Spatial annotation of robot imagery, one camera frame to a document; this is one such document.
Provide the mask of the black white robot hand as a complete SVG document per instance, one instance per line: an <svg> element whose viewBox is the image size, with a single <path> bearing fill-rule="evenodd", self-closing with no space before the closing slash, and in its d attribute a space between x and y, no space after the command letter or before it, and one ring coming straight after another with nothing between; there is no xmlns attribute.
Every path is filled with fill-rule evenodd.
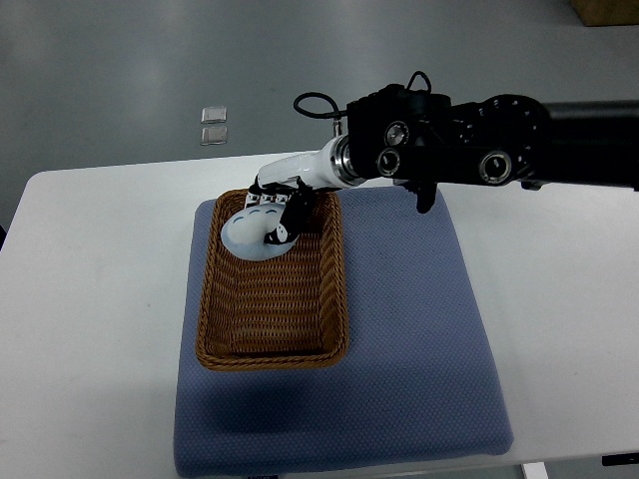
<svg viewBox="0 0 639 479"><path fill-rule="evenodd" d="M313 191L297 188L298 181L313 190L349 187L339 152L346 145L347 138L333 138L318 151L289 156L259 169L257 184L247 190L246 205L277 202L284 208L277 225L266 233L265 243L294 243L305 230L313 212Z"/></svg>

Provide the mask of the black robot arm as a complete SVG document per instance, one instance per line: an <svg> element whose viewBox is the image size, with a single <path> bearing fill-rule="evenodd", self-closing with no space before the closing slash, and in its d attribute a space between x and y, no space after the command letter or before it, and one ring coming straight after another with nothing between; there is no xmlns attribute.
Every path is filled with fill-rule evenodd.
<svg viewBox="0 0 639 479"><path fill-rule="evenodd" d="M440 184L526 190L547 184L638 186L638 105L634 101L542 104L504 94L453 104L427 89L391 84L326 113L335 136L318 152L262 167L245 204L280 203L269 244L298 238L318 191L389 178L428 212Z"/></svg>

